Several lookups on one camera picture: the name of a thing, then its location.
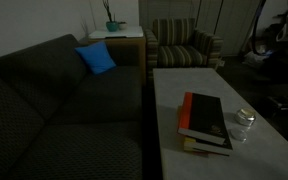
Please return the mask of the silver round bottle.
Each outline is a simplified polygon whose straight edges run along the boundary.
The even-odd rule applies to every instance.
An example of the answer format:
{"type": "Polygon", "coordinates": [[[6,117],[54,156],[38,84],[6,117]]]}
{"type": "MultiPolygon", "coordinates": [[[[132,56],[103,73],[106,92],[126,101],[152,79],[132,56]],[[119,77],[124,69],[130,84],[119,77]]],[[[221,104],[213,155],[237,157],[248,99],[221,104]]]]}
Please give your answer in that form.
{"type": "Polygon", "coordinates": [[[235,114],[235,120],[244,126],[252,126],[256,120],[256,112],[250,108],[241,108],[235,114]]]}

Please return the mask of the wooden side table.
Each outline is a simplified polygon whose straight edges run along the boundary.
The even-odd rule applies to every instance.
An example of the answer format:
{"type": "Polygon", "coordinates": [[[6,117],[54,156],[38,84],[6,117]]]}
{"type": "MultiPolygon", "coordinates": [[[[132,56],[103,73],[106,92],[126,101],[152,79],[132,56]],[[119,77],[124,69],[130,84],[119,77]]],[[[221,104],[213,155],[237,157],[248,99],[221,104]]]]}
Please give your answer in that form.
{"type": "Polygon", "coordinates": [[[93,44],[104,41],[107,45],[111,57],[118,65],[135,65],[140,68],[142,85],[146,85],[146,38],[104,38],[90,39],[88,43],[93,44]]]}

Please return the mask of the blue cushion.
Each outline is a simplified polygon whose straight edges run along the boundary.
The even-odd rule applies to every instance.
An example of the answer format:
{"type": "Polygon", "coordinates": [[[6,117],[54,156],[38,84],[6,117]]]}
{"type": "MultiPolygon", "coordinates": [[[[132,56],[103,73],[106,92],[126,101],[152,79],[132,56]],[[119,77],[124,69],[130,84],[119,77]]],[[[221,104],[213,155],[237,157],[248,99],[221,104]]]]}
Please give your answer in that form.
{"type": "Polygon", "coordinates": [[[93,74],[106,72],[116,66],[104,41],[99,41],[85,47],[77,47],[75,51],[85,61],[93,74]]]}

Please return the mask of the white tray on side table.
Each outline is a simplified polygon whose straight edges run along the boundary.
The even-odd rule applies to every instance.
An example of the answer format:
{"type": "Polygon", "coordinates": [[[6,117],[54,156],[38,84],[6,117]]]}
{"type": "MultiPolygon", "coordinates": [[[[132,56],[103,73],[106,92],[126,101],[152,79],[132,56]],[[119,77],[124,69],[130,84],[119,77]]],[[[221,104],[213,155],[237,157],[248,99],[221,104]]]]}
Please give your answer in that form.
{"type": "Polygon", "coordinates": [[[90,39],[104,39],[104,38],[139,38],[143,36],[143,30],[141,26],[128,26],[126,29],[118,30],[115,32],[109,32],[106,28],[101,28],[90,33],[88,37],[90,39]]]}

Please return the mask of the black book orange spine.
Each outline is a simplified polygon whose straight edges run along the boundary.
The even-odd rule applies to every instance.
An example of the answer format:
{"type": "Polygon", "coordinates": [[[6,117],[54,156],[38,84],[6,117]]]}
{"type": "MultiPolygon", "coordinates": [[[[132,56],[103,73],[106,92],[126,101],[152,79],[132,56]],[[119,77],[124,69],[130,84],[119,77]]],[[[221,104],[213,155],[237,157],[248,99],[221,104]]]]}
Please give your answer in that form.
{"type": "Polygon", "coordinates": [[[186,92],[180,110],[178,132],[223,145],[227,130],[221,100],[214,96],[186,92]]]}

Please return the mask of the small white pot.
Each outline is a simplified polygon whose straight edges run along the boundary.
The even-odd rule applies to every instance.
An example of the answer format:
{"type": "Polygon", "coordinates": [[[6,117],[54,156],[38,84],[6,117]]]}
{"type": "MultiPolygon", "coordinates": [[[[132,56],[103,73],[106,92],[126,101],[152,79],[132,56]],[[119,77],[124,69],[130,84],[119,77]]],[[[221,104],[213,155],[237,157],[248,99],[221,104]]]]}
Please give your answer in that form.
{"type": "Polygon", "coordinates": [[[119,30],[125,30],[127,29],[128,24],[126,22],[119,22],[119,30]]]}

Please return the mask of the teal plant pot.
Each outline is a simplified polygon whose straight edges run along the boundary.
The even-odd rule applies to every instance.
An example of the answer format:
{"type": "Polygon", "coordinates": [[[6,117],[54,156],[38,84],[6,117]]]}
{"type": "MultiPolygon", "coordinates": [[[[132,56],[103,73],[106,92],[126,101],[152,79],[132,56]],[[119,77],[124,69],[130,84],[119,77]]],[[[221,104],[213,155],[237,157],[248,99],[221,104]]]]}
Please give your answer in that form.
{"type": "Polygon", "coordinates": [[[119,25],[116,21],[107,21],[106,28],[109,32],[116,32],[119,29],[119,25]]]}

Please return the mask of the dark grey sofa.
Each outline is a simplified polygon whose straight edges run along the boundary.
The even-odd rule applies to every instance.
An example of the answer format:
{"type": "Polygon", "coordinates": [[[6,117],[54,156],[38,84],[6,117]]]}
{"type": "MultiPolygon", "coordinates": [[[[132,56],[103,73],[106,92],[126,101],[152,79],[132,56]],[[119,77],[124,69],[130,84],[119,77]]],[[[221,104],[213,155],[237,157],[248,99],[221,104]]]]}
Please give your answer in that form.
{"type": "Polygon", "coordinates": [[[143,180],[140,68],[67,34],[0,57],[0,180],[143,180]]]}

